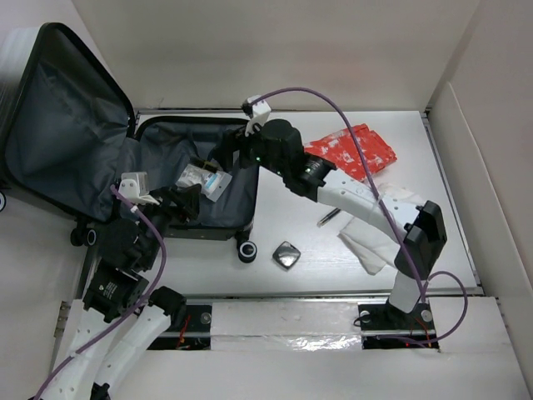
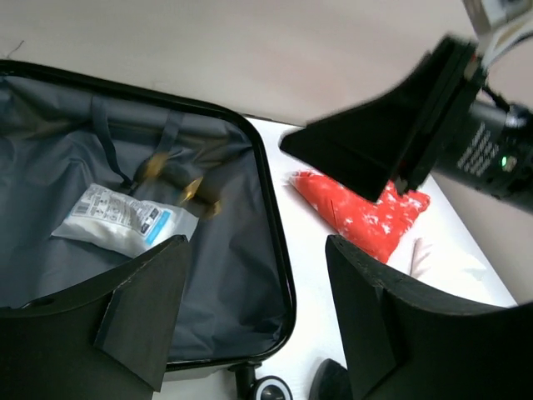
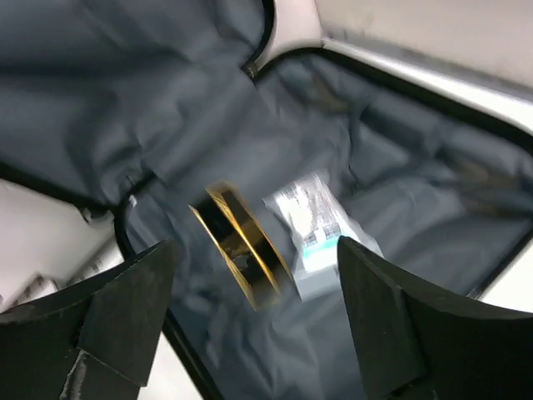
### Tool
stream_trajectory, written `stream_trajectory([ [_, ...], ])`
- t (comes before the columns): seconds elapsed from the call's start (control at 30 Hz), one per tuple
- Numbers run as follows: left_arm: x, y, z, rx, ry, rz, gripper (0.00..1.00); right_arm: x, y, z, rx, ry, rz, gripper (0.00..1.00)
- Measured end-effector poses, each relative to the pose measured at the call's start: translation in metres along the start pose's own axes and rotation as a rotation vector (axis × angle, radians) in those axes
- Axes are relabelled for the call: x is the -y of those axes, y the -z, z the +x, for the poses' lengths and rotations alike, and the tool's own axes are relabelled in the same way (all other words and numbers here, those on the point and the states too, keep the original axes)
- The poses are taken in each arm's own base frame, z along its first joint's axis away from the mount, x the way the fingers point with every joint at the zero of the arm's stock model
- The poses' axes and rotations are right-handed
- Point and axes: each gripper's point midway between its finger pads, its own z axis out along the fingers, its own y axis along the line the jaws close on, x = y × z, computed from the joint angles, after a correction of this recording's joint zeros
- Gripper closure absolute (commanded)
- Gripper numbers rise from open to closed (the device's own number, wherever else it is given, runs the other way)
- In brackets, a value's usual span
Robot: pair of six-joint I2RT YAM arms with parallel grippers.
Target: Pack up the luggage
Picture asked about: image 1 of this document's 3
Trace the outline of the clear plastic packet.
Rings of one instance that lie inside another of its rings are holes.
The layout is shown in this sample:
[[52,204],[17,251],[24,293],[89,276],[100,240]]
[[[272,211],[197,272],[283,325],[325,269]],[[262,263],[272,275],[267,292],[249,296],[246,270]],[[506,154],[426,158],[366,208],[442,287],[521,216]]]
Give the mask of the clear plastic packet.
[[216,202],[226,191],[232,176],[216,167],[198,167],[194,164],[187,164],[177,179],[176,185],[179,188],[189,188],[194,185],[201,186],[201,194],[208,200]]

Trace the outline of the black square compact case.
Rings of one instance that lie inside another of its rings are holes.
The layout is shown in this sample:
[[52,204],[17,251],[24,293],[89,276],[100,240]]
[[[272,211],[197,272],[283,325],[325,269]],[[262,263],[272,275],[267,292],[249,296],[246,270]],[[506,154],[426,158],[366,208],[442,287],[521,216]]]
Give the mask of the black square compact case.
[[289,271],[301,258],[301,251],[288,241],[282,242],[272,254],[272,259],[284,271]]

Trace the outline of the black pen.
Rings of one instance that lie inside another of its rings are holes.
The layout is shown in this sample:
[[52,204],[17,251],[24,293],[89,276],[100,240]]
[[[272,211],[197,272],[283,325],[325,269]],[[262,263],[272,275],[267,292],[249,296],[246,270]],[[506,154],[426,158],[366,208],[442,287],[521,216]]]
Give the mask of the black pen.
[[323,227],[327,223],[329,223],[334,217],[336,217],[341,212],[341,209],[334,208],[332,209],[326,216],[322,217],[318,222],[317,226],[319,228]]

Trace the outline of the black suitcase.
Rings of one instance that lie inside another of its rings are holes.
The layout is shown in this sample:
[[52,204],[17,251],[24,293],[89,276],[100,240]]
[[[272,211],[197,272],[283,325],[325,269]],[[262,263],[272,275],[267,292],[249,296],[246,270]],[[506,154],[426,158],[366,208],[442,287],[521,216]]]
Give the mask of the black suitcase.
[[75,246],[118,215],[111,185],[145,172],[171,186],[194,161],[214,161],[234,117],[159,116],[137,124],[132,103],[67,25],[13,29],[1,47],[1,178],[42,208],[73,217]]

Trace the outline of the black gold lipstick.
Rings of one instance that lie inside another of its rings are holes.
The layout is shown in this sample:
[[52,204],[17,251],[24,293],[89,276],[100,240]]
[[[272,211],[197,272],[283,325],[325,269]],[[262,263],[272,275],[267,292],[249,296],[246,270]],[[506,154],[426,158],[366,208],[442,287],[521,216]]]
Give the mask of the black gold lipstick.
[[197,158],[194,160],[193,164],[201,169],[207,170],[211,173],[216,173],[220,170],[219,166],[213,162]]

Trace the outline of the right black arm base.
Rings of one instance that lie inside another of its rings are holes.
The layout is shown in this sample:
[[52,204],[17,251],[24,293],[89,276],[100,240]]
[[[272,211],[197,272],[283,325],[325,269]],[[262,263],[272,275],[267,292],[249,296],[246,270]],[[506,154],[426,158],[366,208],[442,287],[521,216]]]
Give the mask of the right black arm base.
[[363,303],[353,322],[361,331],[364,350],[408,348],[439,349],[436,329],[427,303],[419,303],[404,313],[388,303]]

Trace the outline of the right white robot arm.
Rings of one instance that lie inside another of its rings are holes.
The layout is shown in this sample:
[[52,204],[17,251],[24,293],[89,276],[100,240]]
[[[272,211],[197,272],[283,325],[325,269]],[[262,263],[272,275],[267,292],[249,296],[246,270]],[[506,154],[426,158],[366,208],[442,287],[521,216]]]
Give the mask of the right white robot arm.
[[339,208],[366,223],[359,233],[373,244],[390,243],[397,250],[391,260],[397,273],[385,318],[395,328],[414,319],[415,306],[422,300],[431,270],[447,242],[438,204],[408,203],[351,180],[333,162],[307,152],[300,132],[283,119],[225,132],[209,157],[224,170],[235,162],[241,168],[259,165],[280,176],[292,193]]

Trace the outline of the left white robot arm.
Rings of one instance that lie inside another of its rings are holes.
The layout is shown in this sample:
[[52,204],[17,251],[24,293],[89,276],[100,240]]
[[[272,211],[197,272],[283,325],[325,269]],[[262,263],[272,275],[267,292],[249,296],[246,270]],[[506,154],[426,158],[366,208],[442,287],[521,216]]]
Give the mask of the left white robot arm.
[[100,261],[82,299],[82,313],[66,358],[49,374],[36,399],[112,399],[157,336],[177,330],[187,300],[142,273],[167,260],[163,235],[173,218],[199,213],[201,186],[165,187],[142,195],[129,178],[111,185],[131,217],[112,221],[100,243]]

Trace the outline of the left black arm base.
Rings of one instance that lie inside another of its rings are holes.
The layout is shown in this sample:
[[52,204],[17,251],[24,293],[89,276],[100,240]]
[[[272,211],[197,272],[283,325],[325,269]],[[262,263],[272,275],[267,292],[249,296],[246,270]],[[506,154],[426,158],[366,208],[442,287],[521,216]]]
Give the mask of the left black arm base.
[[167,315],[159,310],[149,311],[141,307],[134,312],[137,318],[147,322],[149,328],[157,328],[151,335],[148,350],[194,351],[211,348],[212,306],[209,304],[189,304],[177,316]]

